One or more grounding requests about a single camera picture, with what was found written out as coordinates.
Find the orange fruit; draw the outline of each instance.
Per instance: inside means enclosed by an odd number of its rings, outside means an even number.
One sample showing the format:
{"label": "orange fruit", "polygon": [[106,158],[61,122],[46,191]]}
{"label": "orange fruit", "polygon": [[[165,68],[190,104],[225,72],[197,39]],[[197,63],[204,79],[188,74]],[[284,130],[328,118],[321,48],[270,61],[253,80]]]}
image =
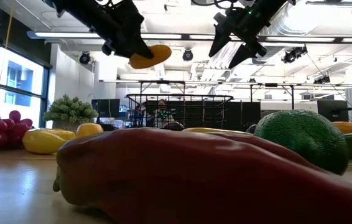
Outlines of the orange fruit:
{"label": "orange fruit", "polygon": [[142,69],[152,67],[166,61],[172,54],[172,50],[166,45],[153,45],[150,46],[149,49],[151,50],[154,57],[149,59],[138,54],[133,54],[129,59],[129,63],[132,68]]}

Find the potted plant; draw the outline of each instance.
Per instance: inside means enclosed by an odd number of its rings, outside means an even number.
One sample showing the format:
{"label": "potted plant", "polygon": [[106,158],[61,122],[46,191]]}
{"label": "potted plant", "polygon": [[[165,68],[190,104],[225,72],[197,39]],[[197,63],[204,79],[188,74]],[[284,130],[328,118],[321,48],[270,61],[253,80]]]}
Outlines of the potted plant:
{"label": "potted plant", "polygon": [[79,125],[92,123],[98,116],[90,103],[84,103],[78,97],[71,99],[68,95],[55,100],[45,112],[45,121],[53,121],[53,128],[76,132]]}

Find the yellow pepper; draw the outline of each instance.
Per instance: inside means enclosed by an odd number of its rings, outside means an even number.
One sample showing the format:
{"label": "yellow pepper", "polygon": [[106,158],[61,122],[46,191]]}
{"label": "yellow pepper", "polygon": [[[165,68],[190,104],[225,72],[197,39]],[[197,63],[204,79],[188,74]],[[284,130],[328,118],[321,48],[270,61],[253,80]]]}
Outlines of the yellow pepper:
{"label": "yellow pepper", "polygon": [[187,129],[184,129],[183,131],[195,132],[195,133],[225,133],[225,134],[253,135],[251,133],[245,133],[242,131],[230,131],[230,130],[222,130],[222,129],[214,129],[214,128],[187,128]]}
{"label": "yellow pepper", "polygon": [[103,132],[103,128],[99,124],[93,124],[93,123],[81,124],[79,125],[76,131],[76,137],[81,138],[92,134],[99,134],[102,132]]}
{"label": "yellow pepper", "polygon": [[49,129],[49,128],[41,128],[42,130],[50,131],[51,133],[57,135],[58,137],[64,140],[72,140],[76,138],[75,133],[72,131],[66,131],[62,129]]}
{"label": "yellow pepper", "polygon": [[56,153],[66,142],[67,140],[46,129],[29,130],[22,138],[24,148],[29,152],[38,154]]}

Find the red bell pepper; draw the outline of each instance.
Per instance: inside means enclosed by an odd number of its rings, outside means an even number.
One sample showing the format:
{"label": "red bell pepper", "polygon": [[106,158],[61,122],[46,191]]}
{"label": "red bell pepper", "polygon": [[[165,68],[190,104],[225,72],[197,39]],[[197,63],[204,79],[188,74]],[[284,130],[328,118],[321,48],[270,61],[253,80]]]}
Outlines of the red bell pepper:
{"label": "red bell pepper", "polygon": [[254,136],[123,129],[57,162],[68,202],[120,224],[352,223],[352,180]]}

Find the succulent plant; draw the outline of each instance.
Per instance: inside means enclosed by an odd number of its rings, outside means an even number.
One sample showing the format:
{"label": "succulent plant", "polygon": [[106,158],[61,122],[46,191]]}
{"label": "succulent plant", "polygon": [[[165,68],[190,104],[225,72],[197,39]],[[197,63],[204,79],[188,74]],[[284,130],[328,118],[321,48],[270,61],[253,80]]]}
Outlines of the succulent plant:
{"label": "succulent plant", "polygon": [[92,123],[98,113],[90,103],[84,103],[78,97],[71,99],[68,95],[55,100],[45,112],[45,121],[69,121],[71,123]]}

